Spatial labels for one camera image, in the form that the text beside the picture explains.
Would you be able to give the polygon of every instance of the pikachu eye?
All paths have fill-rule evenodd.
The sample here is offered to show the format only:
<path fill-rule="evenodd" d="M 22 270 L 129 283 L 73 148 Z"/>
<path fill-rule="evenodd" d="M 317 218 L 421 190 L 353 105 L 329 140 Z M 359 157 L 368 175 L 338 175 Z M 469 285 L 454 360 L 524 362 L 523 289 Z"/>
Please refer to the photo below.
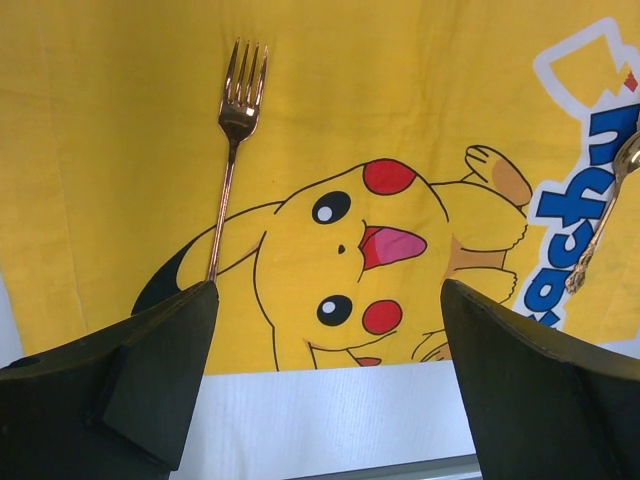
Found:
<path fill-rule="evenodd" d="M 347 321 L 353 310 L 353 303 L 344 295 L 332 295 L 318 306 L 318 320 L 327 327 L 337 327 Z"/>
<path fill-rule="evenodd" d="M 345 192 L 330 192 L 318 199 L 311 210 L 316 223 L 328 225 L 344 217 L 351 208 L 351 197 Z"/>

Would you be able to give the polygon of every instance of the spoon handle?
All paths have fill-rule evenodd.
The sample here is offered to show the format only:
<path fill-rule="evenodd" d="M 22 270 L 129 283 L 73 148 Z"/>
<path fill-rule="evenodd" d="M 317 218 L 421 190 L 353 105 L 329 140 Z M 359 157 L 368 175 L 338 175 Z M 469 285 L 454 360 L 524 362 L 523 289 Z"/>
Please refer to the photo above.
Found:
<path fill-rule="evenodd" d="M 607 206 L 607 209 L 605 210 L 604 215 L 602 216 L 602 219 L 598 224 L 598 228 L 596 228 L 596 231 L 594 232 L 593 237 L 591 237 L 591 241 L 587 245 L 587 248 L 585 248 L 584 252 L 582 252 L 582 255 L 580 255 L 580 258 L 578 259 L 576 266 L 573 267 L 573 272 L 571 272 L 571 275 L 569 275 L 567 277 L 567 280 L 565 281 L 565 287 L 567 287 L 567 291 L 571 294 L 576 293 L 580 289 L 580 287 L 584 285 L 584 280 L 587 273 L 587 267 L 589 266 L 589 262 L 591 262 L 591 258 L 593 257 L 593 254 L 596 251 L 598 240 L 600 240 L 600 237 L 602 236 L 602 232 L 604 231 L 604 227 L 607 224 L 607 220 L 609 220 L 609 217 L 611 216 L 613 207 L 615 206 L 616 201 L 618 200 L 619 193 L 620 193 L 620 186 L 618 183 L 616 183 L 614 187 L 613 195 L 611 197 L 611 201 L 609 202 L 609 205 Z"/>

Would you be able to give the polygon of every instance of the blue letter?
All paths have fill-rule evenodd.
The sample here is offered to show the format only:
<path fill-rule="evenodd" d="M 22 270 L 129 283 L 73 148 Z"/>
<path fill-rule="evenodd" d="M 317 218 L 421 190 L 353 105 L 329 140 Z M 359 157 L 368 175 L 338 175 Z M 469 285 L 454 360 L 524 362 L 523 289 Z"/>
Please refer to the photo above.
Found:
<path fill-rule="evenodd" d="M 587 168 L 573 177 L 566 193 L 542 192 L 536 216 L 562 218 L 563 228 L 583 218 L 598 219 L 604 212 L 606 202 L 582 198 L 582 194 L 589 189 L 602 195 L 612 182 L 611 173 L 601 168 Z"/>
<path fill-rule="evenodd" d="M 616 138 L 609 143 L 589 146 L 591 165 L 605 165 L 613 162 L 613 157 L 622 144 L 636 133 L 638 114 L 640 114 L 640 105 L 629 105 L 591 115 L 590 137 L 606 132 L 616 133 Z"/>
<path fill-rule="evenodd" d="M 532 312 L 547 312 L 555 307 L 564 293 L 564 282 L 571 272 L 541 269 L 524 294 L 524 305 Z"/>
<path fill-rule="evenodd" d="M 540 317 L 540 320 L 538 320 L 535 315 L 529 315 L 529 318 L 533 321 L 540 322 L 541 324 L 546 325 L 547 327 L 552 327 L 560 321 L 560 317 L 558 317 L 551 310 L 549 310 L 542 317 Z"/>
<path fill-rule="evenodd" d="M 587 244 L 593 237 L 593 228 L 588 220 L 583 220 L 578 228 L 571 234 L 575 245 L 567 250 L 569 235 L 557 233 L 549 243 L 549 263 L 554 268 L 568 268 L 578 262 L 578 258 L 587 248 Z"/>

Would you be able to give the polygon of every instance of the yellow cloth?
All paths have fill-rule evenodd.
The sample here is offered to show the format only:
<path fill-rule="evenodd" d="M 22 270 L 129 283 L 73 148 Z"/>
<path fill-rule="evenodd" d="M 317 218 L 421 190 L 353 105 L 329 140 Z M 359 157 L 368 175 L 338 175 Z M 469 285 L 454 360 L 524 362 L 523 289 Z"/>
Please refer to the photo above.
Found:
<path fill-rule="evenodd" d="M 208 373 L 446 358 L 446 276 L 532 313 L 545 234 L 583 220 L 547 228 L 531 208 L 563 191 L 548 182 L 588 168 L 591 112 L 640 102 L 639 19 L 633 1 L 2 2 L 0 263 L 25 351 L 127 317 L 214 224 L 227 155 L 217 111 L 238 36 L 269 45 L 269 68 L 230 214 L 270 205 L 225 230 L 223 267 L 251 256 L 220 276 Z M 581 178 L 602 190 L 610 164 L 595 168 Z M 638 331 L 640 175 L 627 182 L 584 288 L 547 298 L 555 325 L 590 342 Z M 334 191 L 346 213 L 344 197 L 316 203 Z M 601 213 L 609 192 L 585 194 L 600 201 L 585 208 Z M 327 212 L 344 218 L 314 220 Z M 363 221 L 380 227 L 368 246 Z M 210 239 L 185 257 L 181 288 L 204 277 Z"/>

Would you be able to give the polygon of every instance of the white surface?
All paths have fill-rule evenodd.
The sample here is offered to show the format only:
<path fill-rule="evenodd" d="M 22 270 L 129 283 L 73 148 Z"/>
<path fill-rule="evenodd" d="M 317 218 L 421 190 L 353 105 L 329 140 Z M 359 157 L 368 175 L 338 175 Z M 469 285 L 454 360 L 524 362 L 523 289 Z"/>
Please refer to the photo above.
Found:
<path fill-rule="evenodd" d="M 276 480 L 474 452 L 451 362 L 205 377 L 171 480 Z"/>

